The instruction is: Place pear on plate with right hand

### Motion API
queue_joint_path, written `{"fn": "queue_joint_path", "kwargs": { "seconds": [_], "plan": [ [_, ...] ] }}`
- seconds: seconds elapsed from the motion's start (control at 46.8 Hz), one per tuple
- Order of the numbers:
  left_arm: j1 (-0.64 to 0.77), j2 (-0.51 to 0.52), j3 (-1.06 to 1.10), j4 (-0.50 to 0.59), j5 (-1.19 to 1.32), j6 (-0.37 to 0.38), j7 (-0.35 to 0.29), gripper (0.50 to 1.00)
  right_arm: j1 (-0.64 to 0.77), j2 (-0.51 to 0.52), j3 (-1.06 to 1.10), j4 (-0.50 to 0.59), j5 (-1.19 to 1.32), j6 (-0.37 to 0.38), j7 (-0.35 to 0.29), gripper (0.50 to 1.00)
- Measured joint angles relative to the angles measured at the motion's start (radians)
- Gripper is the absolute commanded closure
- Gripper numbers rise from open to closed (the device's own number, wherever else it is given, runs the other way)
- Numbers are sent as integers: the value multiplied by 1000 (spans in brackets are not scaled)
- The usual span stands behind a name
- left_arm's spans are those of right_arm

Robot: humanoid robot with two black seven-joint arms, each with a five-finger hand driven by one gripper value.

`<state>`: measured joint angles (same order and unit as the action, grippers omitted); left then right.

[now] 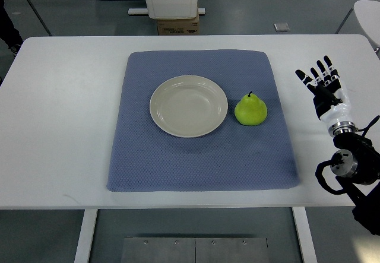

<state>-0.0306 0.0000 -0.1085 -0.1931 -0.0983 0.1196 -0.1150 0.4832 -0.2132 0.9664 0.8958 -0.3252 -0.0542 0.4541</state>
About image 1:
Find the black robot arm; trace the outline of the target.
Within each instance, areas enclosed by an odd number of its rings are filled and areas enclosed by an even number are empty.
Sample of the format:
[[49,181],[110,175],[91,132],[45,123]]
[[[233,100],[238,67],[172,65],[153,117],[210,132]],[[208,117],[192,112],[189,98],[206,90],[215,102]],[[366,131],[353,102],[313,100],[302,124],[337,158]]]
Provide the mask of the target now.
[[[367,127],[357,129],[349,121],[332,125],[328,132],[338,148],[332,158],[317,165],[315,176],[320,186],[333,195],[347,194],[354,203],[353,217],[371,234],[379,235],[379,185],[365,195],[356,185],[379,183],[379,153],[366,138],[368,130],[379,121],[376,116]],[[327,184],[323,171],[329,167],[341,189]]]

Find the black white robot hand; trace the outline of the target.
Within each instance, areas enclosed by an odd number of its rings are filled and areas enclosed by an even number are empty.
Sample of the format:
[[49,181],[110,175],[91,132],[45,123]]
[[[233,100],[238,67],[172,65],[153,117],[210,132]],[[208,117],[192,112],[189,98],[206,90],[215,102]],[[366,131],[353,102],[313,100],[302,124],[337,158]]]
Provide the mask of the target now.
[[351,103],[345,84],[330,58],[316,62],[317,68],[311,68],[311,75],[297,69],[295,74],[313,94],[315,112],[320,121],[327,126],[328,133],[334,137],[345,132],[356,132],[351,117]]

